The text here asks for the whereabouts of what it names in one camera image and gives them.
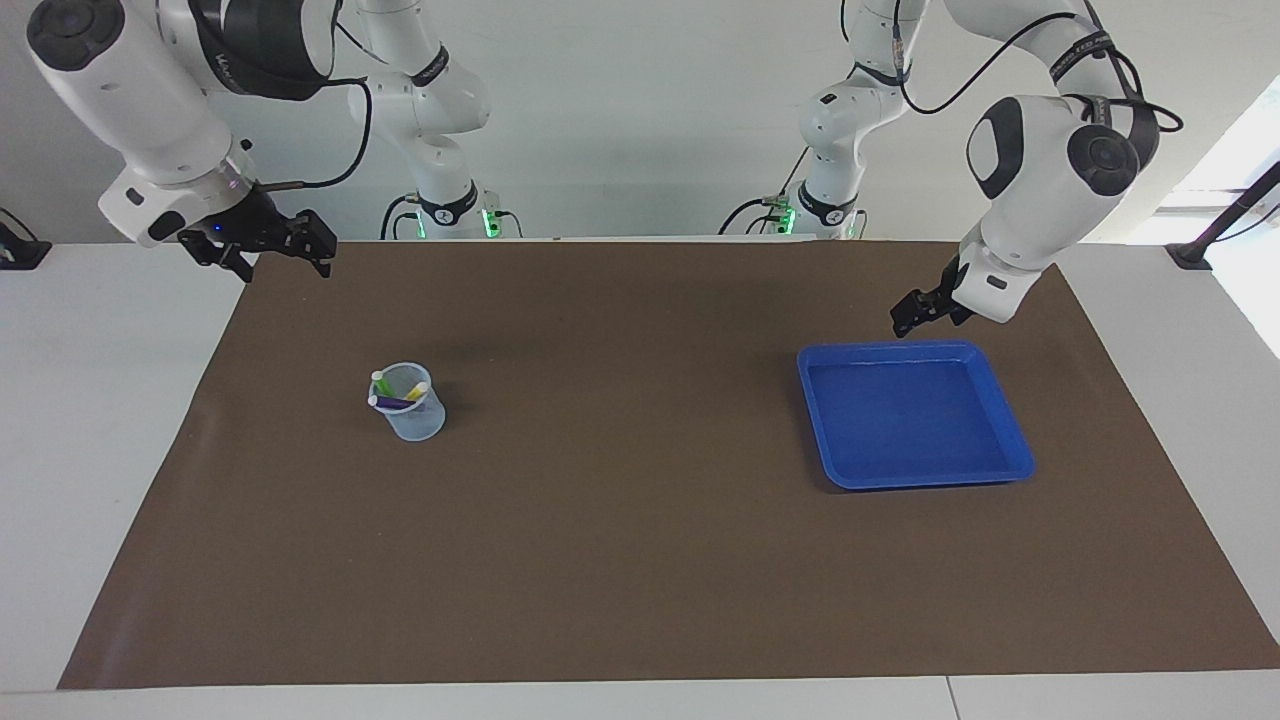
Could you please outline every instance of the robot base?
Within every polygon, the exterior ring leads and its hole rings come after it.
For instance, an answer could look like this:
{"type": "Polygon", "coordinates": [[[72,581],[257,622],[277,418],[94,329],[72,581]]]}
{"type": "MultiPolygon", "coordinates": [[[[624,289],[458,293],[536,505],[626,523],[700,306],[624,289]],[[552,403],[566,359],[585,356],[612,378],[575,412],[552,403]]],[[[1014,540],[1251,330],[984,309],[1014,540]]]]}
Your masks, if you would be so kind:
{"type": "Polygon", "coordinates": [[[435,222],[435,218],[426,209],[419,208],[419,227],[426,233],[422,240],[495,240],[503,237],[502,218],[498,210],[502,209],[502,200],[492,190],[479,191],[480,200],[467,210],[457,223],[444,225],[435,222]]]}
{"type": "Polygon", "coordinates": [[[24,251],[22,258],[14,258],[13,260],[0,258],[0,270],[35,270],[52,249],[54,243],[38,240],[23,243],[24,251]]]}
{"type": "Polygon", "coordinates": [[[1213,265],[1208,264],[1202,252],[1192,252],[1189,245],[1166,245],[1165,250],[1169,256],[1174,259],[1174,264],[1184,270],[1212,270],[1213,265]]]}
{"type": "Polygon", "coordinates": [[[795,224],[788,234],[812,234],[817,236],[818,240],[854,240],[858,237],[858,233],[854,232],[856,224],[856,215],[845,218],[845,222],[838,225],[827,225],[818,218],[804,210],[799,210],[796,211],[795,224]]]}

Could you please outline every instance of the green led light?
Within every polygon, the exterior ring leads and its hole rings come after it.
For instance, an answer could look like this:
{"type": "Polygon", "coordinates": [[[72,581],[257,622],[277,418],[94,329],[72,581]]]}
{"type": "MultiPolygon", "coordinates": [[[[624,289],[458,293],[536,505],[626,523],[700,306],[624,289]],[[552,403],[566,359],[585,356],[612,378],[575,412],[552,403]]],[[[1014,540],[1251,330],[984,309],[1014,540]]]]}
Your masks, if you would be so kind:
{"type": "Polygon", "coordinates": [[[787,214],[782,217],[782,222],[778,223],[780,234],[791,234],[791,231],[796,227],[796,211],[795,208],[787,208],[787,214]]]}
{"type": "Polygon", "coordinates": [[[485,233],[490,238],[502,237],[502,218],[498,218],[489,210],[481,210],[481,214],[484,215],[485,233]]]}

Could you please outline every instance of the black metal stand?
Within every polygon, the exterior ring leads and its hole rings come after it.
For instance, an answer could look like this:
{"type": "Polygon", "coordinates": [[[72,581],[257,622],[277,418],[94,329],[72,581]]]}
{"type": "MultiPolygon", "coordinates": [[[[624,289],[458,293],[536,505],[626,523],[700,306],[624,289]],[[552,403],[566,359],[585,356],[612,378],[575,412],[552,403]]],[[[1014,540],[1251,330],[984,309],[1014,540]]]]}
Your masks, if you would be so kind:
{"type": "Polygon", "coordinates": [[[0,223],[0,247],[9,258],[0,255],[0,270],[35,270],[54,247],[50,242],[22,240],[0,223]]]}
{"type": "Polygon", "coordinates": [[[1213,266],[1204,260],[1204,254],[1208,252],[1210,246],[1222,238],[1222,233],[1231,229],[1235,223],[1240,220],[1254,205],[1262,201],[1272,190],[1280,186],[1280,163],[1271,165],[1271,169],[1262,173],[1258,182],[1253,183],[1253,187],[1244,191],[1244,195],[1235,201],[1230,208],[1222,211],[1216,220],[1196,238],[1194,242],[1188,242],[1185,245],[1166,245],[1165,250],[1169,251],[1169,256],[1174,259],[1174,263],[1184,270],[1212,270],[1213,266]]]}

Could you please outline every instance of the white wall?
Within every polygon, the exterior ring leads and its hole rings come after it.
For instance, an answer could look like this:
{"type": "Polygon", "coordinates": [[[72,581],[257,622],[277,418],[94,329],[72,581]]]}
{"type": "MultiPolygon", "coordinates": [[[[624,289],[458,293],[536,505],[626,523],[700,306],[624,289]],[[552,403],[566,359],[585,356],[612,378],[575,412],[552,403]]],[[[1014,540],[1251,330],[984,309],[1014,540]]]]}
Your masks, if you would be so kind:
{"type": "MultiPolygon", "coordinates": [[[[120,160],[78,126],[23,53],[37,0],[0,3],[0,204],[55,241],[105,241],[96,197],[120,160]]],[[[1280,73],[1274,3],[1097,0],[1138,63],[1148,97],[1185,115],[1155,165],[1101,233],[1121,238],[1280,73]]],[[[530,234],[701,234],[737,202],[776,191],[803,147],[796,108],[844,77],[837,0],[431,0],[456,59],[494,96],[488,128],[462,137],[475,174],[530,234]]],[[[344,13],[349,27],[358,23],[344,13]]],[[[369,63],[344,45],[339,72],[369,63]]],[[[995,49],[957,29],[941,4],[919,44],[915,95],[936,102],[995,49]]],[[[1050,92],[1042,65],[1011,54],[952,110],[909,117],[868,147],[863,199],[872,234],[957,238],[986,201],[964,145],[977,118],[1012,92],[1050,92]]],[[[236,96],[214,102],[257,143],[266,179],[320,179],[358,141],[343,91],[305,104],[236,96]]],[[[293,193],[346,237],[376,232],[387,201],[411,190],[374,143],[343,187],[293,193]]]]}

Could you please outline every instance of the clear plastic cup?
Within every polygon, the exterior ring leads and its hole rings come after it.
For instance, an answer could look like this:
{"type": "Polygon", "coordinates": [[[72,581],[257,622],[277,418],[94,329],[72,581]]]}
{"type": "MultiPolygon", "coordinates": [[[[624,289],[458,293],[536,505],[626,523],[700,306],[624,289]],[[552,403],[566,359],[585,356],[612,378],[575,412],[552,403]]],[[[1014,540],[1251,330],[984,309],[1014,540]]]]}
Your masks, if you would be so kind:
{"type": "MultiPolygon", "coordinates": [[[[435,436],[444,427],[444,406],[435,395],[431,373],[416,363],[398,363],[383,370],[383,379],[390,386],[396,397],[404,397],[419,383],[428,383],[431,389],[404,410],[374,407],[390,423],[396,434],[406,442],[421,442],[435,436]]],[[[369,383],[369,395],[378,395],[375,383],[369,383]]]]}

